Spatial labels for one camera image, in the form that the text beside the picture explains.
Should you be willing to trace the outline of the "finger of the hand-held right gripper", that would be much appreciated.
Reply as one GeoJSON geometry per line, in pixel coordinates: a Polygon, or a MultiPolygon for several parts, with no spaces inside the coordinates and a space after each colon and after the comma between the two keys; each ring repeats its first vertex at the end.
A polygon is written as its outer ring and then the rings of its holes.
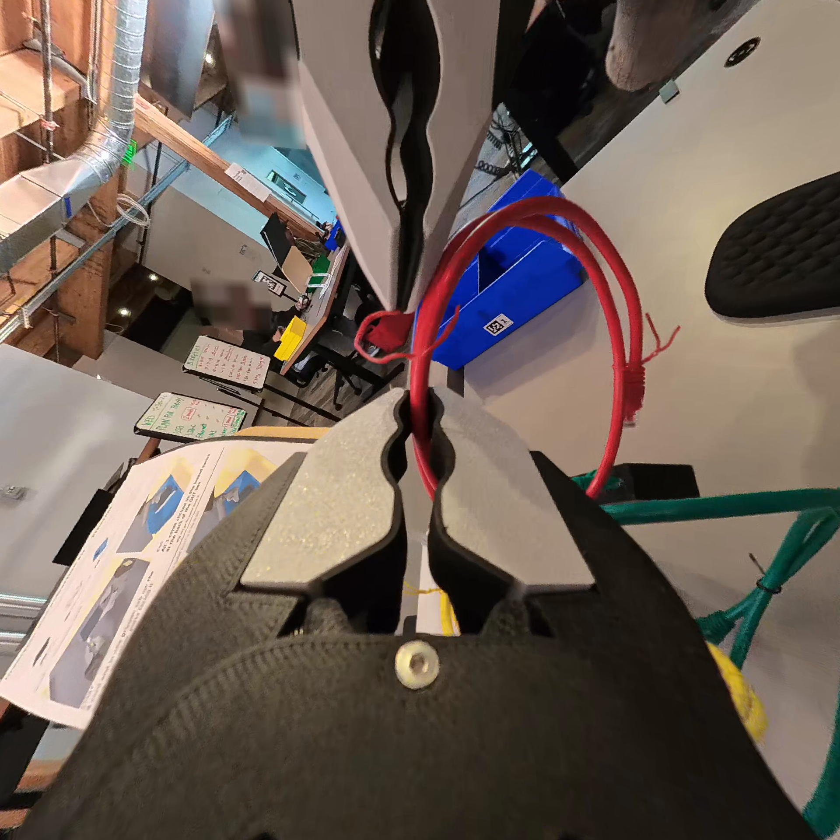
{"type": "Polygon", "coordinates": [[[387,180],[392,117],[371,59],[372,1],[293,1],[303,129],[352,251],[387,309],[411,309],[400,282],[400,212],[387,180]]]}
{"type": "Polygon", "coordinates": [[[402,141],[402,307],[448,242],[490,118],[499,3],[411,2],[411,118],[402,141]]]}

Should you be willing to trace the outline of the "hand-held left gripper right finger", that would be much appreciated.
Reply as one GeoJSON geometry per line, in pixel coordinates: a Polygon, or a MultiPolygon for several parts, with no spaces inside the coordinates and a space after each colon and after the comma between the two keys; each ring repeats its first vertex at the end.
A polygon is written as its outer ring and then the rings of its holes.
{"type": "Polygon", "coordinates": [[[594,577],[522,438],[444,388],[434,405],[437,472],[429,565],[448,595],[588,590],[594,577]]]}

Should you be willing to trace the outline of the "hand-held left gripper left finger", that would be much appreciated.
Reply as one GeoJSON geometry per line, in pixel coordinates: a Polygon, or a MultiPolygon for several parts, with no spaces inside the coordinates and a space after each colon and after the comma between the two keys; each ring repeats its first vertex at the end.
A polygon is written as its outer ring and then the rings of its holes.
{"type": "Polygon", "coordinates": [[[407,392],[345,417],[304,455],[240,578],[247,589],[314,595],[388,550],[403,520],[407,392]]]}

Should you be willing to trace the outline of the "white paper sign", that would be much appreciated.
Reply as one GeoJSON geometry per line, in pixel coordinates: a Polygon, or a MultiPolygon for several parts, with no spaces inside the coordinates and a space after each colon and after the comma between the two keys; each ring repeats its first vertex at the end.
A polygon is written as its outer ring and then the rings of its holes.
{"type": "Polygon", "coordinates": [[[271,190],[268,186],[240,164],[232,163],[226,169],[225,174],[262,203],[266,202],[271,196],[271,190]]]}

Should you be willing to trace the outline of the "whiteboard with green writing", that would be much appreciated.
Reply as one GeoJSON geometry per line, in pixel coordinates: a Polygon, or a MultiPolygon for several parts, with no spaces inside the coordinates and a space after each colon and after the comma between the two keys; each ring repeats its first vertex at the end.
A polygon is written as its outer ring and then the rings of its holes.
{"type": "Polygon", "coordinates": [[[139,436],[175,443],[227,438],[246,426],[248,413],[238,406],[163,392],[133,426],[139,436]]]}

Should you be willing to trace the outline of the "yellow plastic bin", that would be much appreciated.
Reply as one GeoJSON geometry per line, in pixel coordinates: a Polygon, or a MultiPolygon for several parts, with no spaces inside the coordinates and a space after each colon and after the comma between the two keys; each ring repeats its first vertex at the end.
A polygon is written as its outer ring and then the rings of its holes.
{"type": "Polygon", "coordinates": [[[303,341],[306,329],[306,322],[298,316],[294,316],[282,332],[273,358],[281,362],[289,361],[303,341]]]}

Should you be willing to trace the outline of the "printed instruction sheet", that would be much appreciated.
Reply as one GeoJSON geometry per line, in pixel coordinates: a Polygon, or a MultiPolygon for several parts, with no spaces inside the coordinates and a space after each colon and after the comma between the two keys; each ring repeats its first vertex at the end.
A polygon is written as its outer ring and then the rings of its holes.
{"type": "Polygon", "coordinates": [[[82,730],[189,550],[313,439],[231,437],[132,467],[1,682],[2,700],[82,730]]]}

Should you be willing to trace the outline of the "blue divided plastic bin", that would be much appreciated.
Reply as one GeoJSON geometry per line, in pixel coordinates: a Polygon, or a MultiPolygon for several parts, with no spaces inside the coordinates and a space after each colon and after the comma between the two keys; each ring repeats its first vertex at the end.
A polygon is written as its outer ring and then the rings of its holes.
{"type": "Polygon", "coordinates": [[[553,238],[505,227],[482,247],[458,280],[439,333],[455,326],[433,360],[466,366],[509,334],[575,291],[584,280],[577,258],[553,238]]]}

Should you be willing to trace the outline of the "black mesh pad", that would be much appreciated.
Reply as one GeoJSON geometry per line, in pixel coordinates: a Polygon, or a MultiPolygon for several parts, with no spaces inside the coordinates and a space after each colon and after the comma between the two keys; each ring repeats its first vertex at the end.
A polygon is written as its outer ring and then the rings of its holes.
{"type": "Polygon", "coordinates": [[[734,220],[712,252],[705,297],[716,315],[732,321],[838,313],[839,173],[773,196],[734,220]]]}

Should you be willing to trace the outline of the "black network switch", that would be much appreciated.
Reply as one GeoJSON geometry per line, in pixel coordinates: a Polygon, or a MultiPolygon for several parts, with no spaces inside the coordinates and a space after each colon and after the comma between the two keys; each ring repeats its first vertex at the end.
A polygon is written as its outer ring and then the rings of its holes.
{"type": "Polygon", "coordinates": [[[612,468],[597,500],[604,506],[699,497],[692,465],[625,463],[612,468]]]}

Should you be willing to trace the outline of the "silver air duct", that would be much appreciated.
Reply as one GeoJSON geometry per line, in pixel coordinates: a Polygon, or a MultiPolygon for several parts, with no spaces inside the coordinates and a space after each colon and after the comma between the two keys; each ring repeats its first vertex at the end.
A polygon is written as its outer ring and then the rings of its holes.
{"type": "Polygon", "coordinates": [[[134,128],[147,1],[103,2],[97,118],[82,146],[62,161],[16,174],[1,186],[1,271],[57,235],[116,174],[134,128]]]}

